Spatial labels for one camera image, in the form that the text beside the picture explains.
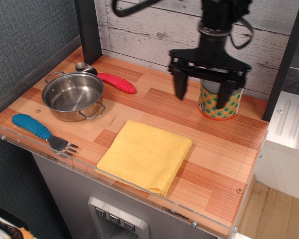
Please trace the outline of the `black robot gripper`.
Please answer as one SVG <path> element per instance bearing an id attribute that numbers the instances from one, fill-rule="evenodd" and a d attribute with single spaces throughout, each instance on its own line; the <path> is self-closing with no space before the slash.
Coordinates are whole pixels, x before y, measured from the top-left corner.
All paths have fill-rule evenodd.
<path id="1" fill-rule="evenodd" d="M 173 75 L 174 91 L 183 100 L 187 91 L 188 77 L 207 78 L 221 83 L 218 92 L 217 109 L 224 108 L 238 84 L 246 83 L 251 66 L 230 56 L 226 49 L 228 35 L 201 34 L 199 45 L 192 49 L 174 49 L 169 52 L 168 67 Z"/>

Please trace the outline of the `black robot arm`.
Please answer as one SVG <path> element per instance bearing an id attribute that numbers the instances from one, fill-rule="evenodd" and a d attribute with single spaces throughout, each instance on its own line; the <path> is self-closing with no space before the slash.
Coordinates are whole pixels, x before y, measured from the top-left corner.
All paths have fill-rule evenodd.
<path id="1" fill-rule="evenodd" d="M 198 25 L 197 48 L 174 49 L 169 52 L 169 71 L 173 75 L 175 95 L 183 99 L 188 77 L 220 84 L 216 107 L 224 108 L 234 90 L 244 88 L 251 66 L 231 57 L 225 43 L 231 36 L 232 24 L 240 22 L 252 31 L 243 19 L 249 13 L 249 0 L 204 0 L 203 15 Z"/>

